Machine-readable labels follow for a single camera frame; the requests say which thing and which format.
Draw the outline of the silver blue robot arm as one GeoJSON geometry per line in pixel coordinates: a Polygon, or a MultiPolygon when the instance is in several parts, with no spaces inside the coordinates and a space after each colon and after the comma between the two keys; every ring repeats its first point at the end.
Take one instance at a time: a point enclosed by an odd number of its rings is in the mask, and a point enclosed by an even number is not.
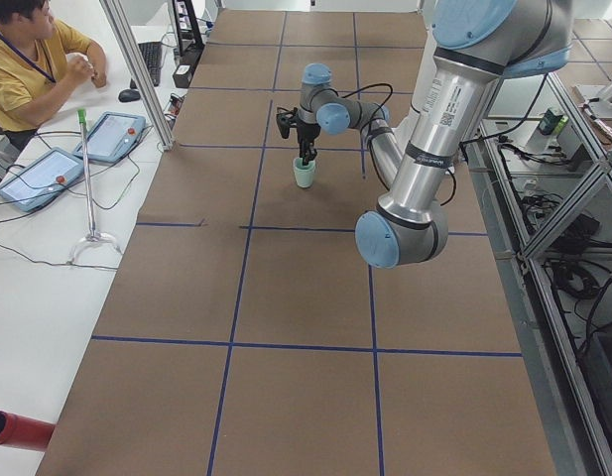
{"type": "Polygon", "coordinates": [[[573,18],[570,1],[437,2],[431,22],[436,70],[405,147],[389,127],[385,107],[340,97],[327,65],[305,67],[296,110],[303,161],[314,158],[320,132],[354,129],[388,189],[355,226],[365,262],[391,269],[442,251],[448,228],[435,195],[465,133],[480,122],[477,111],[488,85],[566,65],[573,18]]]}

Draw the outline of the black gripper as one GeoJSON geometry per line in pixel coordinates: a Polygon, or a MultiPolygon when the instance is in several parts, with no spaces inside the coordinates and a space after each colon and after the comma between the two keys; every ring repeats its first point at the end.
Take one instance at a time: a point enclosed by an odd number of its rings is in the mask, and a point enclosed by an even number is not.
{"type": "Polygon", "coordinates": [[[316,148],[314,146],[314,142],[319,136],[319,125],[316,121],[313,123],[308,123],[301,118],[298,118],[296,122],[296,129],[302,165],[307,166],[308,162],[314,161],[316,158],[316,148]]]}

